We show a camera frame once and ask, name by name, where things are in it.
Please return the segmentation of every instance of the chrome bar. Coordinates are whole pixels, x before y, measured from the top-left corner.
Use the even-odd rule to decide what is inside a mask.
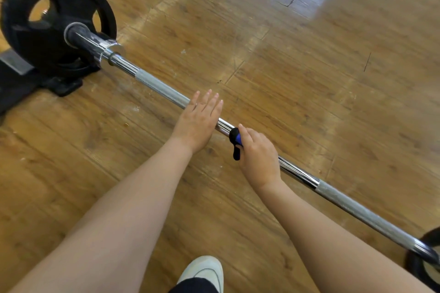
[[[107,62],[111,67],[123,70],[125,73],[135,77],[142,84],[156,91],[182,109],[184,109],[189,103],[189,98],[166,85],[155,76],[129,62],[118,52],[114,52],[113,49],[111,49],[112,46],[109,46],[108,41],[102,40],[94,35],[88,29],[85,29],[84,25],[72,25],[70,28],[68,27],[66,29],[65,37],[68,44],[89,51],[95,57],[98,65]],[[110,44],[118,46],[116,41],[110,41]],[[216,129],[222,134],[229,136],[229,132],[233,128],[234,126],[232,124],[219,118]],[[382,233],[398,245],[416,253],[423,260],[433,264],[436,268],[440,268],[439,255],[434,249],[427,246],[425,243],[407,234],[402,229],[389,223],[366,207],[333,188],[331,185],[305,172],[293,163],[290,163],[280,156],[278,157],[278,161],[280,168],[284,173],[311,188],[325,199],[350,213],[355,218],[358,218],[372,229]]]

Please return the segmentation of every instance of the hand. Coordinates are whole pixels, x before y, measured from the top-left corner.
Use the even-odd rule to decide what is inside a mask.
[[[217,104],[218,93],[209,99],[211,92],[212,90],[208,90],[201,99],[199,99],[200,92],[195,92],[180,115],[170,137],[170,139],[178,139],[191,150],[192,154],[206,146],[220,118],[223,100]]]
[[[262,133],[239,124],[242,140],[239,166],[251,187],[258,192],[264,186],[281,180],[278,153]]]

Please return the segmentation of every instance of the plate hole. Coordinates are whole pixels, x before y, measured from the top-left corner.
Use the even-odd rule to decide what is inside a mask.
[[[51,0],[39,0],[29,14],[29,21],[39,21],[43,14],[49,10]]]
[[[93,14],[93,25],[95,26],[96,32],[101,32],[101,18],[99,17],[98,11]]]

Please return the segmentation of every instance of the wooden floor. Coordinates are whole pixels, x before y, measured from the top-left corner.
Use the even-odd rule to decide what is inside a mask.
[[[222,118],[415,236],[440,225],[439,1],[109,0],[131,61],[187,96],[220,92]],[[0,127],[0,292],[157,151],[179,113],[118,71],[14,108]],[[402,248],[284,178],[402,263]],[[180,182],[141,291],[167,292],[204,254],[221,260],[225,292],[317,291],[217,132]]]

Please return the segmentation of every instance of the right hand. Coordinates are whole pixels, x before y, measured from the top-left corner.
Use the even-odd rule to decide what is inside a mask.
[[[281,172],[275,146],[262,133],[239,124],[243,147],[240,149],[239,166],[255,191],[266,185],[278,183]]]

